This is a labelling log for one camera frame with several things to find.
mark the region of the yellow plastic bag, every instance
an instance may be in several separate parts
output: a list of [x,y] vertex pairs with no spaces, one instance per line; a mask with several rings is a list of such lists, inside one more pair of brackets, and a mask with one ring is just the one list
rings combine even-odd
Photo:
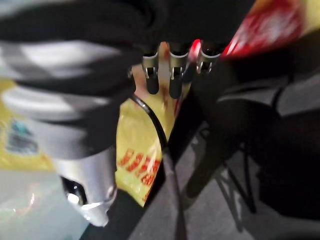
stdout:
[[[15,84],[0,80],[1,94]],[[21,116],[11,113],[0,101],[0,169],[53,171],[50,159],[39,149]]]
[[[171,98],[169,95],[169,66],[164,60],[159,63],[160,89],[156,95],[147,92],[146,78],[140,65],[135,66],[132,72],[136,83],[135,94],[151,107],[162,125],[166,138],[169,139],[181,102],[190,85],[183,87],[180,99]],[[157,175],[162,152],[151,119],[130,99],[120,108],[116,156],[117,186],[144,206]]]

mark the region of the white surface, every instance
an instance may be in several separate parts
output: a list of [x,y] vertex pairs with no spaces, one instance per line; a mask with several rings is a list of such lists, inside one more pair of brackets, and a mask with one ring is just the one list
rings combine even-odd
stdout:
[[54,173],[0,170],[0,240],[78,240],[88,222]]

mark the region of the chair leg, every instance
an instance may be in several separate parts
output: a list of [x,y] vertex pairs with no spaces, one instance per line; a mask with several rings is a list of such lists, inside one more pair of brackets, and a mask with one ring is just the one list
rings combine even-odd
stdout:
[[249,171],[249,151],[248,151],[248,144],[246,143],[244,146],[244,153],[243,153],[243,168],[244,168],[244,179],[245,179],[245,187],[246,187],[246,192],[239,183],[238,179],[228,166],[228,164],[224,161],[223,166],[227,169],[228,175],[233,181],[235,187],[239,191],[241,197],[243,198],[243,201],[249,208],[250,212],[252,214],[255,214],[257,212],[257,207],[255,204],[255,200],[253,197],[253,192],[252,192],[252,186],[251,186],[251,179],[250,179],[250,171]]

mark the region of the metal clip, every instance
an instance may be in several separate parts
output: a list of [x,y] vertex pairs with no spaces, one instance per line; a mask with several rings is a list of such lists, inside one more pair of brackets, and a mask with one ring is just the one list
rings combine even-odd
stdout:
[[196,64],[196,72],[198,74],[210,73],[213,65],[216,63],[216,61],[220,55],[221,55],[221,53],[219,53],[217,55],[210,56],[210,55],[205,54],[201,49],[199,52],[198,61]]

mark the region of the black wire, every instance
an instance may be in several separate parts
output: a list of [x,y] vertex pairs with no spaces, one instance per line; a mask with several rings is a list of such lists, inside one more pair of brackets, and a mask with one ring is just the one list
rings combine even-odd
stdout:
[[172,201],[170,205],[170,208],[172,208],[171,213],[177,213],[175,237],[177,240],[185,240],[187,239],[185,218],[184,218],[183,208],[182,208],[181,199],[180,199],[180,191],[179,191],[175,166],[169,152],[166,134],[154,111],[152,111],[152,109],[141,98],[139,98],[135,94],[131,97],[131,99],[148,114],[157,132],[157,135],[160,141],[161,151],[162,151],[162,158],[163,158],[162,164],[164,168],[165,179],[168,183],[167,188],[169,191],[169,196],[171,196],[171,201]]

